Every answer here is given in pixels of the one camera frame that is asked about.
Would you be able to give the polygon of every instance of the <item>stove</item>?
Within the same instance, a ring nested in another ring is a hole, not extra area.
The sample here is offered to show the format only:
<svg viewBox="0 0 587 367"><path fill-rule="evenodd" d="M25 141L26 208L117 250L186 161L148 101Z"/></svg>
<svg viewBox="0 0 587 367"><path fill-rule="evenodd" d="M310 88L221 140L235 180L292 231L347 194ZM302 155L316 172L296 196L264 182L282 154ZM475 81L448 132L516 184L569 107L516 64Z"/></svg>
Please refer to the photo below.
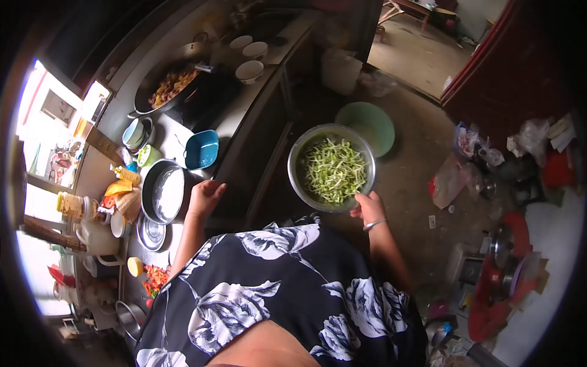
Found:
<svg viewBox="0 0 587 367"><path fill-rule="evenodd" d="M200 73L198 78L206 79L201 86L185 101L164 114L194 133L208 129L242 88L234 73L222 66L217 69L213 73Z"/></svg>

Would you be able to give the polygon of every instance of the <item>hand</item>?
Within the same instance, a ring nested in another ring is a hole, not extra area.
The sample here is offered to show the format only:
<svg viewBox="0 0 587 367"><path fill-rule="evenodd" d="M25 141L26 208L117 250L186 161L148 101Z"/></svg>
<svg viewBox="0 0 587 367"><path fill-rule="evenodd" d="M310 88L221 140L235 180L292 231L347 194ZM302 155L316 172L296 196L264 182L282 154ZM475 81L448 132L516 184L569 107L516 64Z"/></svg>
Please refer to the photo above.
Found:
<svg viewBox="0 0 587 367"><path fill-rule="evenodd" d="M361 218L363 225L386 219L383 202L375 191L371 191L369 196L356 193L355 200L359 205L350 211L350 216Z"/></svg>
<svg viewBox="0 0 587 367"><path fill-rule="evenodd" d="M226 184L214 180L202 181L195 185L191 189L187 214L205 220L212 213L225 190Z"/></svg>

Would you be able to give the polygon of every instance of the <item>silver bracelet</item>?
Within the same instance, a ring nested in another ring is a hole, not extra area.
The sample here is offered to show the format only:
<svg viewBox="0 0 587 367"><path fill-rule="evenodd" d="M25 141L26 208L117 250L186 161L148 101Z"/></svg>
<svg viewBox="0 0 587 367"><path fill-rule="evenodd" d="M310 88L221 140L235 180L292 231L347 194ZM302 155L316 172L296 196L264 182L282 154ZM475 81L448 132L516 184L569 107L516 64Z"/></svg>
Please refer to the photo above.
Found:
<svg viewBox="0 0 587 367"><path fill-rule="evenodd" d="M371 228L373 228L374 226L376 226L379 223L385 223L387 222L387 220L382 219L382 220L376 220L372 223L367 224L366 226L363 227L363 231L365 232L369 232L371 230Z"/></svg>

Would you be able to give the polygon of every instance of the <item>lemon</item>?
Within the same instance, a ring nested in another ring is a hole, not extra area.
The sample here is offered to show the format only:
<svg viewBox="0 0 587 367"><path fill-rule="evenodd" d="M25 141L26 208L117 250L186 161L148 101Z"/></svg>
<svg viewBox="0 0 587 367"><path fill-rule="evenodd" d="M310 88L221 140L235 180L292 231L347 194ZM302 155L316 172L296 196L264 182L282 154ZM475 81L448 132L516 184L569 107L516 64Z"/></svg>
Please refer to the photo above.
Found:
<svg viewBox="0 0 587 367"><path fill-rule="evenodd" d="M138 277L143 273L143 262L138 257L129 257L126 266L133 277Z"/></svg>

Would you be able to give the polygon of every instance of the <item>cooking oil bottle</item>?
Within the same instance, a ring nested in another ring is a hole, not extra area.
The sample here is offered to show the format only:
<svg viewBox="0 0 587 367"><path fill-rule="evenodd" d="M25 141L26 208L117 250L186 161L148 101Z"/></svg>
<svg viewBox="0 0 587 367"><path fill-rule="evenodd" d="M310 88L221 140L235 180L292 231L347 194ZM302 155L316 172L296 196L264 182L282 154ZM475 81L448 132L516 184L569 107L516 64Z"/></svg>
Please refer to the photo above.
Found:
<svg viewBox="0 0 587 367"><path fill-rule="evenodd" d="M113 171L116 174L117 179L129 181L133 185L138 185L141 183L141 175L136 172L129 171L123 166L115 167L111 164L110 171Z"/></svg>

